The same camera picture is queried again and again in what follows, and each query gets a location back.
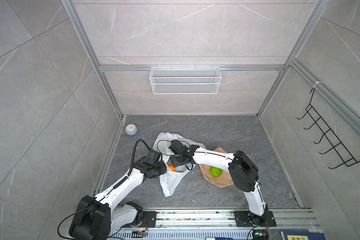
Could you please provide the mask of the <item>orange fake fruit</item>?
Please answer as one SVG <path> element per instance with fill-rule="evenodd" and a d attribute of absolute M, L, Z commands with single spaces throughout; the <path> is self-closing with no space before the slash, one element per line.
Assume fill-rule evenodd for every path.
<path fill-rule="evenodd" d="M 176 171 L 176 168 L 173 165 L 168 165 L 168 167 L 171 169 L 171 171 Z"/>

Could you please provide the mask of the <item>white plastic bag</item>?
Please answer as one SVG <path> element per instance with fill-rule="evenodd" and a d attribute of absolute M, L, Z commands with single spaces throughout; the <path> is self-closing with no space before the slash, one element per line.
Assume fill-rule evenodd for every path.
<path fill-rule="evenodd" d="M 165 197 L 172 196 L 183 177 L 185 177 L 186 174 L 190 172 L 186 169 L 185 166 L 176 167 L 176 171 L 171 171 L 171 169 L 168 167 L 169 157 L 174 154 L 169 149 L 172 140 L 179 140 L 187 147 L 190 145 L 198 145 L 201 148 L 205 148 L 203 144 L 186 139 L 178 134 L 171 134 L 169 132 L 159 133 L 154 143 L 153 149 L 162 153 L 163 161 L 166 163 L 167 172 L 160 176 L 160 184 L 162 186 Z"/>

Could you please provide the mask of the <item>green fake round fruit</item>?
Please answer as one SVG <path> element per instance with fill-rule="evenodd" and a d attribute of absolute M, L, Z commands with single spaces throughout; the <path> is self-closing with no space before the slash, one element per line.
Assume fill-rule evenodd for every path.
<path fill-rule="evenodd" d="M 223 170 L 222 170 L 222 169 L 216 168 L 216 167 L 212 167 L 212 166 L 209 168 L 209 172 L 210 172 L 210 174 L 211 174 L 213 177 L 215 177 L 215 178 L 218 178 L 218 177 L 222 176 L 222 174 L 223 174 Z"/>

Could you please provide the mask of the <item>pink shell-shaped bowl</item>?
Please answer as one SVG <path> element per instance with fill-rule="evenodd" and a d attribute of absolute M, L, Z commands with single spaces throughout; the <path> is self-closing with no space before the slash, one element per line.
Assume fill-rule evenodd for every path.
<path fill-rule="evenodd" d="M 234 184 L 229 173 L 229 163 L 233 161 L 234 154 L 226 153 L 222 148 L 217 148 L 214 151 L 199 148 L 195 152 L 194 157 L 196 163 L 200 166 L 204 178 L 211 184 L 224 188 Z M 210 173 L 210 167 L 221 169 L 222 175 L 214 177 Z"/>

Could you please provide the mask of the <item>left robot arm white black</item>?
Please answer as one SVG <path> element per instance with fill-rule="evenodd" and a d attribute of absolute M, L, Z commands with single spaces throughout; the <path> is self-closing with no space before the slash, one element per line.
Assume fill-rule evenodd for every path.
<path fill-rule="evenodd" d="M 141 221 L 143 208 L 132 202 L 117 209 L 119 203 L 146 179 L 167 172 L 162 154 L 151 149 L 134 162 L 118 181 L 94 197 L 84 196 L 73 214 L 69 236 L 73 240 L 105 240 L 111 232 L 126 224 Z"/>

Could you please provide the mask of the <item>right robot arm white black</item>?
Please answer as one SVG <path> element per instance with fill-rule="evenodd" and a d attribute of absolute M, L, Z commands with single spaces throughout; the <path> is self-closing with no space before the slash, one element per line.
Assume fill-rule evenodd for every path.
<path fill-rule="evenodd" d="M 250 223 L 257 226 L 266 221 L 268 206 L 260 190 L 259 169 L 244 152 L 224 154 L 197 145 L 186 146 L 179 140 L 172 140 L 169 150 L 173 155 L 170 156 L 168 163 L 173 167 L 198 164 L 229 172 L 234 185 L 245 194 L 249 204 Z"/>

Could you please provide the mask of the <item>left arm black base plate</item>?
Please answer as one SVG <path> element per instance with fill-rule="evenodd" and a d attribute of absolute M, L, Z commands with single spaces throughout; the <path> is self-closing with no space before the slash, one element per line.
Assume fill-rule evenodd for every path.
<path fill-rule="evenodd" d="M 156 226 L 157 221 L 157 212 L 155 211 L 143 211 L 138 212 L 136 218 L 130 225 L 132 227 L 145 227 L 154 228 Z"/>

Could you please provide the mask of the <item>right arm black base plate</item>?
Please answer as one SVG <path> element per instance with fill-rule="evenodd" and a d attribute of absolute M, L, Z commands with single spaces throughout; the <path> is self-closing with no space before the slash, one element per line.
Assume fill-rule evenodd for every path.
<path fill-rule="evenodd" d="M 234 211 L 234 219 L 237 227 L 276 227 L 277 223 L 273 213 L 266 210 L 262 216 L 255 215 L 250 211 Z"/>

